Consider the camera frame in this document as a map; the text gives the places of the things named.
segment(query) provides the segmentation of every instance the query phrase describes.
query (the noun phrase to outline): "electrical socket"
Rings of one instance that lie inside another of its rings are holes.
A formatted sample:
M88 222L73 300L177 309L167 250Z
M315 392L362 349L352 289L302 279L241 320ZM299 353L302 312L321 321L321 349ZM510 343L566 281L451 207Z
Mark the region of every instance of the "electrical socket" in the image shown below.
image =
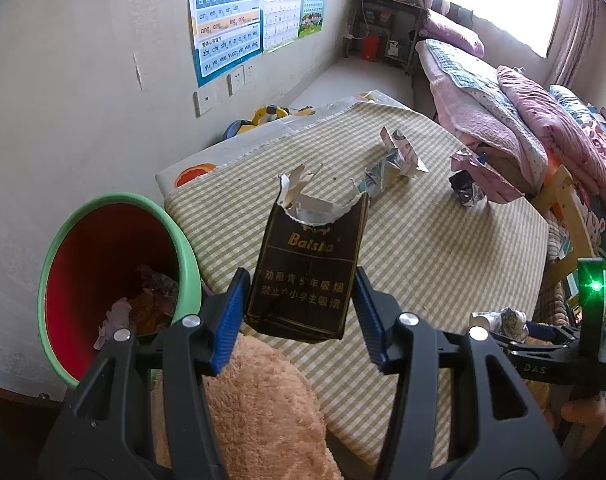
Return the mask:
M205 112L214 108L217 104L217 91L214 85L206 85L194 92L194 104L196 113L201 117Z
M245 77L243 76L243 65L237 66L232 72L227 74L227 86L229 94L233 95L245 86Z
M254 63L249 61L243 65L243 78L245 84L248 85L254 79Z

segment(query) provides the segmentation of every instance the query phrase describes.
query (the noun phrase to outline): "checkered tablecloth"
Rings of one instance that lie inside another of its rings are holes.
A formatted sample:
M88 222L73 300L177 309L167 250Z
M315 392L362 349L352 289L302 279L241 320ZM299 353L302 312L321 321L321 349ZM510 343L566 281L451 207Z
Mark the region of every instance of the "checkered tablecloth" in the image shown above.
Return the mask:
M345 203L350 179L384 153L381 126L401 128L430 173L401 180L369 209L359 265L373 286L393 294L432 326L461 332L474 310L511 306L531 316L547 246L547 222L524 199L463 207L449 187L449 155L462 147L428 118L401 108L358 103L301 132L180 187L165 207L187 235L201 273L224 291L237 267L253 272L277 176L301 162L323 169L305 192ZM345 336L306 344L247 329L279 349L307 378L329 429L366 463L375 464L387 430L396 378L369 363L353 308ZM449 376L441 374L434 461L448 447Z

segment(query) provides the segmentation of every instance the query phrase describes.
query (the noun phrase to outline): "white wall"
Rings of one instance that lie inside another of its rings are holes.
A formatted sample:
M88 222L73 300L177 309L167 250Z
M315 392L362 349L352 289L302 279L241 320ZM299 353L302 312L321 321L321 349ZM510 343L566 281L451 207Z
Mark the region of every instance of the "white wall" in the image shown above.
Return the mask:
M572 90L586 103L606 108L606 6L601 5L592 46Z
M211 83L219 105L196 118L187 0L0 0L1 387L59 392L34 294L64 219L111 190L161 202L157 171L331 62L348 1L326 0L320 33L255 58L251 87L230 98L224 77Z
M563 0L561 15L550 56L539 56L528 45L516 40L508 32L496 27L494 23L474 16L473 30L478 34L485 47L483 60L494 67L506 65L526 68L526 75L544 84L552 68L553 60L560 51L561 42L574 12L575 0Z

